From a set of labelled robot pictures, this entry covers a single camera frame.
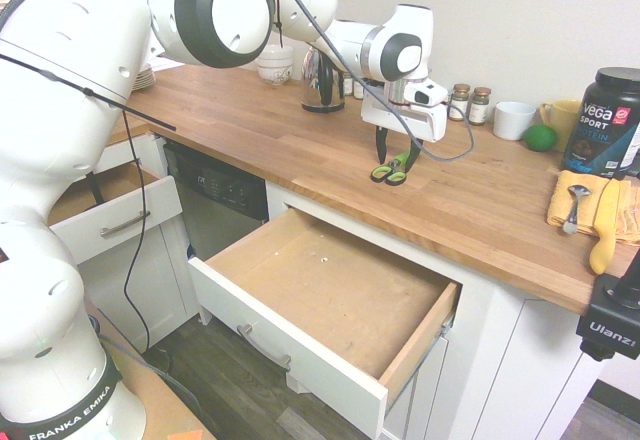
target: green ball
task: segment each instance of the green ball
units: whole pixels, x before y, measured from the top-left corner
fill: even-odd
[[[556,132],[547,125],[533,125],[524,132],[524,142],[534,152],[546,152],[558,141]]]

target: spice jar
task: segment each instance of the spice jar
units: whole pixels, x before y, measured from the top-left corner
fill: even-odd
[[[362,100],[364,98],[364,87],[360,85],[359,82],[354,80],[353,82],[353,96],[358,100]]]
[[[345,73],[343,78],[344,80],[342,81],[342,84],[344,85],[344,96],[353,95],[353,78],[351,78],[351,75],[348,73]]]
[[[462,112],[466,113],[467,106],[469,105],[469,90],[471,90],[471,87],[466,83],[456,83],[453,86],[453,93],[451,94],[449,104],[458,107]],[[455,108],[449,108],[449,120],[461,122],[462,113]]]
[[[469,123],[473,125],[483,125],[487,119],[489,109],[489,95],[491,89],[486,87],[476,87],[473,90],[473,100],[469,109]]]

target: yellow towel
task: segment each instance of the yellow towel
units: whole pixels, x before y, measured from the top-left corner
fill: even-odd
[[[553,192],[547,223],[562,227],[573,206],[574,196],[569,192],[571,185],[584,185],[591,190],[591,195],[582,197],[578,208],[578,231],[587,235],[598,236],[593,228],[598,203],[608,180],[594,175],[585,175],[565,170],[560,173],[558,183]],[[620,181],[620,196],[618,198],[618,221],[616,224],[616,239],[618,242],[640,245],[640,189],[631,186],[629,181]]]

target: white bowl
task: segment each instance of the white bowl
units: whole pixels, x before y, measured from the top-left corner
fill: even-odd
[[[291,78],[293,65],[285,67],[258,67],[258,75],[271,85],[281,85]]]
[[[285,45],[284,47],[280,47],[280,45],[269,44],[264,47],[262,53],[258,55],[258,58],[262,58],[265,60],[282,60],[285,58],[293,58],[293,47],[289,45]]]

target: electric kettle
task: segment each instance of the electric kettle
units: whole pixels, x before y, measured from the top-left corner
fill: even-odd
[[[320,50],[311,47],[302,66],[302,108],[329,113],[344,108],[342,72]]]

